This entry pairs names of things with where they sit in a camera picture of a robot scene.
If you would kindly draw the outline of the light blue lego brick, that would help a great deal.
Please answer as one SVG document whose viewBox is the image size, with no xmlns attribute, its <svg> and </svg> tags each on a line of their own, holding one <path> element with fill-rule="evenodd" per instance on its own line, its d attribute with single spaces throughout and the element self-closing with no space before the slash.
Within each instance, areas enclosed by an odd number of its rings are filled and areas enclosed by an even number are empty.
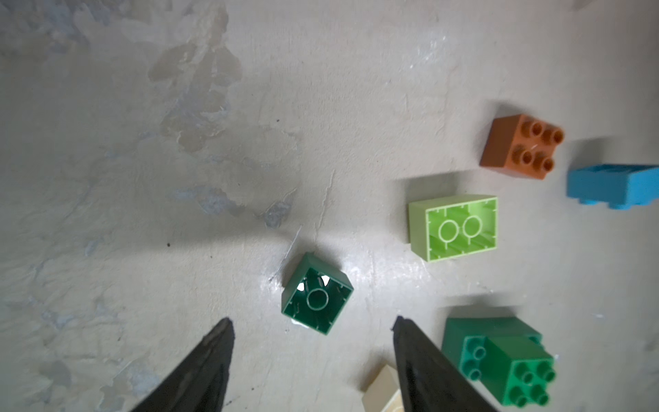
<svg viewBox="0 0 659 412">
<path fill-rule="evenodd" d="M 599 164 L 567 174 L 566 195 L 580 204 L 627 210 L 658 199 L 658 166 Z"/>
</svg>

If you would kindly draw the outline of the long green lego brick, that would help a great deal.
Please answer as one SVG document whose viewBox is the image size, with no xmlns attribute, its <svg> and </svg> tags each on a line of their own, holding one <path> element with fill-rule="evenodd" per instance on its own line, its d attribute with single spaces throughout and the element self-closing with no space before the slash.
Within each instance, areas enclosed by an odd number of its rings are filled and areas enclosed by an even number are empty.
<svg viewBox="0 0 659 412">
<path fill-rule="evenodd" d="M 441 351 L 466 379 L 478 381 L 487 355 L 485 340 L 497 336 L 524 336 L 542 345 L 542 334 L 516 317 L 449 318 Z"/>
</svg>

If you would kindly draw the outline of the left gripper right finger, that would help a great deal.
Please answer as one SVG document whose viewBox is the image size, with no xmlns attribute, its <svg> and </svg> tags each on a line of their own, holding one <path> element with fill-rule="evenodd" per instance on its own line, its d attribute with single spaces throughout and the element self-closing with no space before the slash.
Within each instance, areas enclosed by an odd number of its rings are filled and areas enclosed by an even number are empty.
<svg viewBox="0 0 659 412">
<path fill-rule="evenodd" d="M 392 331 L 406 412 L 496 411 L 413 320 L 397 317 Z"/>
</svg>

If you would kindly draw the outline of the brown square lego brick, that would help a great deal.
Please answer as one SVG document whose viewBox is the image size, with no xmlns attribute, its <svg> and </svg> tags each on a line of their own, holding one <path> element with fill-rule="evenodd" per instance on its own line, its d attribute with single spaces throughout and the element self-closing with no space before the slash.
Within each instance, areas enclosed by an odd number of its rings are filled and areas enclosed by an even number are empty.
<svg viewBox="0 0 659 412">
<path fill-rule="evenodd" d="M 544 180 L 554 170 L 554 152 L 566 133 L 527 114 L 495 118 L 480 166 L 517 178 Z"/>
</svg>

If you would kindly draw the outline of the cream square lego brick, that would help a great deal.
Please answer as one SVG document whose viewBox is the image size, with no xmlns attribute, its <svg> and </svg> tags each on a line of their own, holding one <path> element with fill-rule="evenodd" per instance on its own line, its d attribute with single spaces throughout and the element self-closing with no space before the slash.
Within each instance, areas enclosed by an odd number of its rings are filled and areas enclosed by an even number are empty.
<svg viewBox="0 0 659 412">
<path fill-rule="evenodd" d="M 362 397 L 365 412 L 404 412 L 398 371 L 385 365 Z"/>
</svg>

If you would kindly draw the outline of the bright green square lego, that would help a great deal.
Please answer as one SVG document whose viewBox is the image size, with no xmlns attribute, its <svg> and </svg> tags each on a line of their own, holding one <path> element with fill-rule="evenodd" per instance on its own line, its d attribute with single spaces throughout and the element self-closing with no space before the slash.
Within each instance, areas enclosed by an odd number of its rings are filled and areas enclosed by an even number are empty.
<svg viewBox="0 0 659 412">
<path fill-rule="evenodd" d="M 554 357 L 540 344 L 525 336 L 496 336 L 485 340 L 485 349 L 481 382 L 501 405 L 548 405 L 557 373 Z"/>
</svg>

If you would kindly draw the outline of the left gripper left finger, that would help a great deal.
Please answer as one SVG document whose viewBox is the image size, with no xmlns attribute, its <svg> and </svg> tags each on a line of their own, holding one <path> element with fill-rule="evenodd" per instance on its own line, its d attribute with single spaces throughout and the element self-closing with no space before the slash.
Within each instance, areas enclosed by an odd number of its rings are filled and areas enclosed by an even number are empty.
<svg viewBox="0 0 659 412">
<path fill-rule="evenodd" d="M 134 410 L 222 410 L 234 340 L 233 322 L 222 319 Z"/>
</svg>

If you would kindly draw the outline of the lime green lego brick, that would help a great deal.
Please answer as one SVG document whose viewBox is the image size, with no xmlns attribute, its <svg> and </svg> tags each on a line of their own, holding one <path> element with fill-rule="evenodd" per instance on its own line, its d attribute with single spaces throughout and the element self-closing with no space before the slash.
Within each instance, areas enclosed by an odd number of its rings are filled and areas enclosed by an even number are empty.
<svg viewBox="0 0 659 412">
<path fill-rule="evenodd" d="M 459 195 L 408 204 L 411 250 L 432 263 L 498 247 L 499 199 Z"/>
</svg>

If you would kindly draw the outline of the dark green square lego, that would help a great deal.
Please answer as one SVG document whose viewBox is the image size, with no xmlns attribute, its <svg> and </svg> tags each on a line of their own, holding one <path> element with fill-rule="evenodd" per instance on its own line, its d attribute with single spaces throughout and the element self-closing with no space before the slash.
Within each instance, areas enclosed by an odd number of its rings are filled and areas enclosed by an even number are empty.
<svg viewBox="0 0 659 412">
<path fill-rule="evenodd" d="M 307 252 L 284 288 L 281 313 L 328 335 L 353 291 L 345 273 Z"/>
</svg>

